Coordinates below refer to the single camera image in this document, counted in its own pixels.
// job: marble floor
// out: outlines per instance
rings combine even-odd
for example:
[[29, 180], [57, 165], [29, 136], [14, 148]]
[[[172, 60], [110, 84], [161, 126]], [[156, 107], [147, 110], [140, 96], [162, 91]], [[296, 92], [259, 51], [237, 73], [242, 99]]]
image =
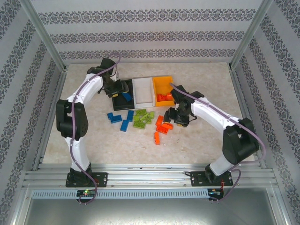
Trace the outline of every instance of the marble floor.
[[[86, 71], [97, 64], [71, 64], [61, 99], [66, 99], [78, 88]], [[239, 104], [226, 63], [122, 63], [118, 65], [120, 79], [171, 75], [176, 85], [182, 84], [188, 92], [204, 94], [225, 112], [241, 118]], [[198, 118], [187, 128], [174, 126], [167, 135], [160, 134], [161, 144], [156, 146], [153, 134], [158, 115], [168, 107], [148, 108], [155, 111], [152, 124], [145, 130], [129, 123], [127, 132], [121, 132], [121, 123], [111, 124], [107, 113], [113, 104], [104, 92], [96, 94], [85, 107], [89, 120], [86, 150], [92, 163], [101, 164], [209, 164], [222, 152], [222, 135], [206, 121]], [[113, 112], [127, 117], [127, 110]], [[70, 163], [69, 149], [64, 138], [52, 127], [46, 148], [44, 164]]]

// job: patterned wall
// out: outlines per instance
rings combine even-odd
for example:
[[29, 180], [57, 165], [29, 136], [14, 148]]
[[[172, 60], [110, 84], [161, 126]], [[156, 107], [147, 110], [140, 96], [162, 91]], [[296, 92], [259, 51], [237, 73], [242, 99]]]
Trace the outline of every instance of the patterned wall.
[[64, 62], [229, 62], [261, 0], [32, 0]]
[[0, 1], [0, 225], [32, 169], [60, 72], [17, 0]]
[[292, 224], [300, 224], [299, 15], [300, 1], [274, 1], [236, 67]]

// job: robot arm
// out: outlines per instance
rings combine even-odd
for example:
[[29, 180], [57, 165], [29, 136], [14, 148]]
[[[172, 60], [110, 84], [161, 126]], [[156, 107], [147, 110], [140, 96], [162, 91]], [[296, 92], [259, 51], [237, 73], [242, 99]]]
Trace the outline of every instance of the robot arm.
[[[176, 88], [187, 93], [181, 85]], [[222, 155], [205, 168], [205, 175], [211, 183], [227, 170], [258, 151], [257, 140], [232, 122], [233, 120], [254, 132], [253, 124], [248, 118], [240, 120], [225, 113], [198, 91], [190, 95], [200, 99], [201, 102], [195, 101], [176, 90], [172, 90], [171, 94], [178, 107], [177, 109], [170, 108], [165, 112], [165, 122], [170, 122], [172, 119], [175, 123], [186, 127], [189, 124], [189, 115], [199, 116], [223, 135]]]
[[[71, 105], [75, 98], [76, 93], [79, 89], [83, 87], [74, 105], [74, 115], [75, 115], [75, 139], [73, 141], [72, 153], [77, 161], [77, 164], [86, 171], [91, 173], [90, 161], [87, 157], [85, 150], [85, 135], [88, 130], [88, 120], [85, 112], [85, 107], [89, 104], [92, 97], [100, 90], [104, 89], [108, 97], [115, 97], [118, 93], [128, 92], [128, 86], [124, 81], [117, 80], [116, 68], [102, 74], [101, 76], [94, 77], [95, 74], [108, 69], [114, 65], [114, 62], [110, 59], [103, 59], [99, 67], [91, 67], [86, 75], [85, 80], [79, 86], [79, 88], [74, 92], [73, 95], [67, 98], [67, 100], [60, 99], [56, 104], [56, 127], [57, 130], [61, 132], [61, 135], [65, 138], [68, 147], [70, 148], [70, 143], [73, 135], [73, 123], [70, 114]], [[71, 173], [78, 177], [78, 180], [88, 181], [85, 179], [84, 174], [81, 173], [81, 169], [76, 165], [72, 159]]]

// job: green lego brick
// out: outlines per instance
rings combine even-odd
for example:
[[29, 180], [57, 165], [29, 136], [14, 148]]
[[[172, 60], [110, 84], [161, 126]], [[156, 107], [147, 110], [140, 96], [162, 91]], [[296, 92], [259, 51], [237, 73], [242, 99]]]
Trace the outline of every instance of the green lego brick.
[[146, 113], [145, 115], [143, 115], [143, 117], [140, 118], [140, 121], [143, 122], [148, 116], [149, 113]]
[[133, 120], [134, 121], [139, 121], [140, 120], [140, 116], [133, 116]]
[[154, 119], [154, 112], [153, 112], [153, 111], [151, 111], [151, 112], [149, 113], [149, 115], [150, 115], [150, 118], [151, 118], [151, 119]]
[[143, 115], [145, 115], [146, 113], [147, 113], [147, 110], [146, 110], [146, 109], [138, 109], [138, 110], [135, 111], [135, 114], [136, 114], [137, 116], [143, 116]]
[[150, 118], [150, 117], [147, 117], [147, 118], [145, 119], [145, 123], [146, 123], [146, 124], [150, 124], [150, 123], [151, 123], [151, 118]]
[[145, 129], [146, 124], [138, 121], [134, 121], [133, 123], [134, 128], [139, 128], [139, 129]]

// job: blue lego brick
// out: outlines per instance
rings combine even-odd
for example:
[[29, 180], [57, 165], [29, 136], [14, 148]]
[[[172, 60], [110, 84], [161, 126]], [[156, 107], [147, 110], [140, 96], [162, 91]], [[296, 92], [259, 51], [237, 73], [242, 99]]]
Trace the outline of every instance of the blue lego brick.
[[121, 122], [121, 121], [122, 121], [121, 115], [113, 116], [113, 117], [111, 118], [111, 123], [117, 123], [117, 122]]
[[135, 112], [133, 110], [128, 110], [127, 120], [132, 122], [133, 121], [133, 114]]
[[110, 119], [113, 117], [113, 113], [112, 113], [112, 112], [108, 113], [108, 114], [107, 114], [107, 117], [108, 117], [108, 119], [110, 120]]
[[123, 120], [120, 131], [126, 132], [128, 128], [129, 121]]
[[128, 92], [123, 92], [122, 95], [124, 96], [126, 101], [130, 102], [132, 100], [132, 97]]

